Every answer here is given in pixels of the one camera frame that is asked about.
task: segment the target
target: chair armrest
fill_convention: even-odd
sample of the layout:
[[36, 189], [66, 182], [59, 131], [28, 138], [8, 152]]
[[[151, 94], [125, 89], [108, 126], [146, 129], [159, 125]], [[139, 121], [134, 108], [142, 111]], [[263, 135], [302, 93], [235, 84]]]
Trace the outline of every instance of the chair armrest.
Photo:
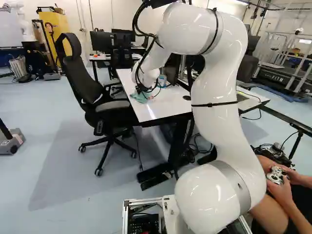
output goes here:
[[112, 109], [120, 109], [120, 108], [129, 108], [130, 102], [126, 98], [118, 98], [114, 99], [113, 101], [109, 101], [106, 103], [103, 103], [96, 107], [96, 112], [102, 112]]
[[121, 82], [112, 83], [112, 84], [106, 84], [103, 87], [106, 88], [106, 87], [111, 87], [111, 86], [118, 85], [118, 84], [121, 84]]

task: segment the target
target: black strap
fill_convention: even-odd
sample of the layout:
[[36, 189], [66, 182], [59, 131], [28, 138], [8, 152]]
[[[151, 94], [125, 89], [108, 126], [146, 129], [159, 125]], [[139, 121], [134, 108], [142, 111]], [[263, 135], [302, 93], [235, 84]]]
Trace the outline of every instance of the black strap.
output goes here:
[[213, 107], [213, 106], [223, 106], [223, 105], [231, 105], [237, 104], [238, 101], [229, 101], [229, 102], [221, 102], [221, 103], [207, 103], [207, 104], [192, 104], [193, 107]]
[[218, 34], [219, 20], [218, 20], [218, 16], [216, 15], [216, 7], [212, 11], [213, 11], [215, 19], [216, 19], [216, 28], [215, 28], [214, 38], [213, 38], [212, 42], [210, 43], [210, 45], [207, 47], [207, 49], [204, 52], [200, 53], [199, 55], [205, 54], [210, 49], [210, 47], [213, 45], [213, 43], [215, 41], [216, 35]]

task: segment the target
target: chair wheel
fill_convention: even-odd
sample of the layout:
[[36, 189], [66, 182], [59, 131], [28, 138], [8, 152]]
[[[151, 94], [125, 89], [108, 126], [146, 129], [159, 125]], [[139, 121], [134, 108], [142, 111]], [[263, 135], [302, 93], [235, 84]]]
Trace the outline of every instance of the chair wheel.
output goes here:
[[101, 177], [103, 175], [103, 169], [98, 169], [96, 168], [96, 170], [94, 171], [94, 174], [97, 176], [97, 177]]
[[86, 152], [87, 148], [85, 146], [81, 146], [78, 148], [78, 151], [81, 152], [81, 153], [84, 153]]
[[136, 152], [132, 152], [131, 153], [131, 158], [137, 158], [137, 153]]

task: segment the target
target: person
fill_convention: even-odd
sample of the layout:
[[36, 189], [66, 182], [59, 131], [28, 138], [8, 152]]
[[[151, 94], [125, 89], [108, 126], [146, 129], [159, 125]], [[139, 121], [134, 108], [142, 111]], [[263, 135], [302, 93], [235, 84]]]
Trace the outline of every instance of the person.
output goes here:
[[312, 177], [300, 175], [267, 157], [258, 159], [265, 174], [272, 166], [279, 166], [288, 173], [290, 181], [286, 176], [282, 185], [267, 180], [270, 195], [265, 194], [250, 210], [253, 234], [312, 234]]

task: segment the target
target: chair backrest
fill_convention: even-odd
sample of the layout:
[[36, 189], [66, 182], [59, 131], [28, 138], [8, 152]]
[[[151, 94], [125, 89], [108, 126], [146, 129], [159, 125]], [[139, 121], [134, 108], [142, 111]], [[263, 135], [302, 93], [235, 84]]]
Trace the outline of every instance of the chair backrest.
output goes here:
[[[64, 51], [64, 39], [71, 45], [71, 56], [67, 56]], [[93, 80], [86, 70], [80, 57], [81, 44], [77, 36], [73, 33], [62, 33], [55, 45], [62, 68], [80, 106], [84, 111], [95, 109], [93, 103], [102, 95], [103, 86]]]
[[258, 58], [250, 55], [244, 55], [243, 60], [238, 68], [237, 80], [240, 80], [245, 83], [250, 82], [254, 74], [254, 71], [258, 66], [258, 63], [259, 63]]
[[145, 36], [145, 37], [144, 37], [144, 42], [143, 42], [143, 44], [142, 44], [142, 47], [144, 47], [144, 48], [146, 49], [147, 46], [148, 46], [148, 36]]

